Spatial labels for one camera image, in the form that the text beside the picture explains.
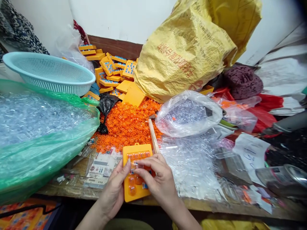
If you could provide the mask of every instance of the yellow woven sack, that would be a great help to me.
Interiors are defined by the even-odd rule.
[[[261,16],[260,0],[179,0],[143,45],[137,86],[165,102],[198,90],[245,51]]]

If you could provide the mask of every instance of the wooden stick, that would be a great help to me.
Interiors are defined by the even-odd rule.
[[[156,134],[154,133],[153,122],[152,122],[152,120],[150,118],[148,119],[148,125],[149,125],[150,134],[151,134],[151,140],[153,141],[154,153],[160,153],[158,141],[157,141],[157,138],[156,138]]]

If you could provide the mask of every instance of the wooden table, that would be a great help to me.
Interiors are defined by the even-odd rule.
[[[88,161],[89,158],[85,158],[74,167],[75,170],[80,172],[80,178],[74,186],[67,186],[65,182],[61,184],[50,183],[41,188],[38,193],[49,196],[66,196],[87,200],[98,199],[101,189],[83,187],[85,179],[82,178],[85,177]],[[269,217],[295,221],[305,221],[307,213],[307,210],[302,205],[294,203],[289,199],[283,199],[286,209],[273,208],[272,215],[263,209],[249,204],[218,203],[214,201],[197,200],[192,198],[183,198],[183,200],[188,209],[206,212],[250,215],[255,217]],[[152,196],[145,197],[132,203],[139,205],[158,205]]]

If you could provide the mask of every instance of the finger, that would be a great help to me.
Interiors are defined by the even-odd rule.
[[[125,178],[128,176],[131,170],[131,160],[128,159],[126,165],[115,175],[113,181],[116,185],[120,185],[124,182]]]
[[[140,175],[146,184],[148,185],[149,189],[150,187],[154,186],[154,183],[156,182],[153,178],[153,176],[145,169],[135,169],[134,173]]]
[[[161,163],[158,163],[154,159],[150,159],[150,157],[146,158],[146,159],[143,159],[143,160],[139,160],[138,164],[151,167],[156,172],[156,174],[158,176],[161,176],[163,171],[165,170],[165,166],[164,165],[162,165]]]
[[[122,159],[119,161],[119,163],[117,164],[117,166],[115,167],[115,169],[113,169],[109,180],[111,180],[112,178],[114,178],[120,171],[122,170]]]
[[[158,164],[161,164],[161,165],[162,165],[162,162],[161,162],[158,158],[156,158],[156,157],[151,156],[151,157],[148,157],[148,158],[146,158],[146,159],[148,159],[148,160],[153,160],[153,161],[157,162]]]
[[[153,157],[159,159],[163,163],[166,163],[166,160],[161,153],[154,154]]]

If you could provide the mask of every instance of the white wall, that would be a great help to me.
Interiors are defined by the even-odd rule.
[[[303,21],[295,0],[263,0],[262,19],[238,59],[255,65]]]
[[[48,51],[55,40],[73,25],[68,0],[11,0],[15,9],[33,25],[34,33]]]
[[[144,44],[177,0],[69,0],[73,18],[89,35]]]
[[[176,0],[11,0],[34,26],[47,50],[73,24],[89,35],[144,44],[170,15]],[[256,64],[301,22],[295,0],[263,1],[263,19],[255,29],[239,62]]]

